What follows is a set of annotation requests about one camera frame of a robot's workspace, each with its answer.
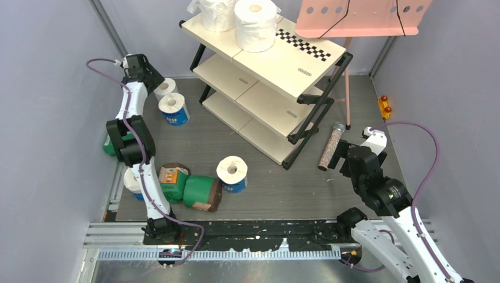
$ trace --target pink music stand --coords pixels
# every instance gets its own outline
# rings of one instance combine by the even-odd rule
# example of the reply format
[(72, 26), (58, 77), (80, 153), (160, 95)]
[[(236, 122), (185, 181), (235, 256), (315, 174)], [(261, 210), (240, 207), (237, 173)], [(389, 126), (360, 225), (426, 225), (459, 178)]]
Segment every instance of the pink music stand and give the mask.
[[(345, 49), (349, 48), (353, 37), (416, 35), (419, 32), (417, 27), (431, 2), (432, 0), (303, 0), (295, 32), (306, 38), (346, 37)], [(338, 101), (346, 102), (346, 126), (349, 129), (348, 74), (346, 68), (346, 98)]]

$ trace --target robotic arm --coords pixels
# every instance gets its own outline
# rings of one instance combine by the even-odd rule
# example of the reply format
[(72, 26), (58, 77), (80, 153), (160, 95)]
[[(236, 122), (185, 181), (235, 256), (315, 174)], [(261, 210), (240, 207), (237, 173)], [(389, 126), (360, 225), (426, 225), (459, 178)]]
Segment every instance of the robotic arm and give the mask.
[[(372, 252), (399, 282), (473, 282), (462, 278), (431, 240), (432, 250), (450, 275), (447, 279), (421, 239), (431, 239), (428, 231), (422, 226), (423, 233), (419, 234), (413, 225), (413, 199), (406, 186), (396, 179), (384, 177), (380, 168), (385, 157), (382, 154), (387, 143), (385, 134), (366, 128), (363, 136), (367, 140), (361, 146), (348, 144), (337, 148), (335, 155), (346, 158), (341, 172), (351, 178), (354, 192), (389, 226), (407, 254), (381, 235), (357, 208), (351, 208), (337, 217), (339, 232), (350, 234)], [(329, 167), (334, 168), (338, 158), (333, 162)], [(416, 214), (417, 221), (422, 224), (418, 210)]]
[[(115, 120), (106, 123), (106, 129), (118, 160), (130, 167), (136, 179), (140, 180), (139, 186), (147, 209), (147, 226), (144, 231), (153, 239), (162, 238), (166, 241), (173, 241), (179, 234), (178, 224), (164, 218), (155, 209), (152, 202), (149, 201), (151, 199), (165, 214), (175, 218), (170, 204), (163, 196), (154, 168), (156, 148), (153, 137), (141, 116), (147, 96), (154, 92), (164, 79), (149, 64), (146, 56), (143, 54), (128, 55), (123, 60), (121, 67), (126, 72), (122, 83), (129, 88), (130, 95), (129, 91), (123, 88), (123, 100), (120, 111), (116, 115)], [(141, 164), (143, 162), (143, 154), (136, 139), (123, 140), (123, 137), (129, 134), (124, 122), (125, 119), (142, 142), (146, 154), (144, 164)]]

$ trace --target shelf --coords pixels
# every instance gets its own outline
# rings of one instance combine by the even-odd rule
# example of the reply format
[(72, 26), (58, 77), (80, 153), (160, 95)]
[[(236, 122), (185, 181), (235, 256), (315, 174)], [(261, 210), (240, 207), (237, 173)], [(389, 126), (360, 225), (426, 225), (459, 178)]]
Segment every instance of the shelf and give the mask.
[[(322, 91), (311, 87), (305, 92), (320, 96)], [(301, 125), (314, 105), (298, 104), (277, 93), (262, 82), (256, 83), (236, 100), (236, 105), (274, 133), (287, 136)]]
[(252, 116), (246, 114), (221, 93), (212, 94), (203, 102), (203, 106), (235, 132), (239, 132), (252, 120)]
[(216, 91), (226, 95), (233, 103), (257, 83), (256, 78), (217, 54), (196, 67), (193, 72)]
[(253, 119), (221, 93), (212, 94), (203, 102), (203, 106), (278, 164), (281, 164), (298, 146), (289, 143)]
[(241, 51), (233, 57), (233, 63), (283, 96), (296, 101), (332, 69), (345, 51), (345, 48), (327, 39), (298, 36), (295, 23), (284, 18), (277, 26), (276, 40), (269, 50)]
[(184, 22), (182, 29), (222, 58), (292, 101), (296, 101), (300, 94), (332, 69), (346, 51), (328, 39), (298, 36), (294, 31), (295, 23), (283, 17), (278, 19), (275, 44), (264, 52), (242, 51), (236, 44), (235, 29), (226, 32), (208, 31), (201, 23), (200, 15)]

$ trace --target black elastic cord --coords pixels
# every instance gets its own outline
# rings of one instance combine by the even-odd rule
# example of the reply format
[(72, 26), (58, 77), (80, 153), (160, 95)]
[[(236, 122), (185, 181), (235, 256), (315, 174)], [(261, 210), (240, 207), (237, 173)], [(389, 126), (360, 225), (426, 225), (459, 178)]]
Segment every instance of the black elastic cord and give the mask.
[(396, 0), (396, 15), (399, 20), (399, 24), (401, 25), (401, 29), (403, 30), (403, 36), (406, 36), (406, 32), (404, 32), (403, 23), (401, 22), (401, 16), (399, 15), (399, 2)]
[(333, 24), (331, 26), (331, 28), (327, 29), (327, 31), (325, 33), (323, 33), (320, 37), (318, 37), (318, 39), (322, 38), (325, 34), (328, 33), (328, 31), (331, 31), (332, 28), (334, 28), (336, 25), (338, 25), (339, 22), (341, 22), (343, 19), (345, 19), (347, 17), (347, 15), (349, 14), (349, 6), (350, 5), (351, 5), (351, 0), (347, 0), (346, 14), (342, 17), (342, 19), (339, 19), (335, 24)]

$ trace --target blue label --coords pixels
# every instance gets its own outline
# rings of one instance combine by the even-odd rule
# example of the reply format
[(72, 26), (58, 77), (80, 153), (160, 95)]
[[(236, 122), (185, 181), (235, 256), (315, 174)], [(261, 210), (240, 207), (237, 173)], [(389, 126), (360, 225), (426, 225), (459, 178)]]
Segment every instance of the blue label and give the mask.
[(173, 126), (182, 126), (186, 124), (190, 117), (186, 105), (184, 105), (179, 111), (175, 113), (162, 112), (162, 114), (165, 117), (165, 120), (167, 120), (167, 122)]
[(239, 193), (246, 188), (246, 176), (243, 180), (239, 181), (236, 184), (227, 184), (227, 183), (224, 183), (223, 180), (221, 180), (221, 183), (222, 183), (222, 187), (225, 190), (227, 190), (228, 192)]

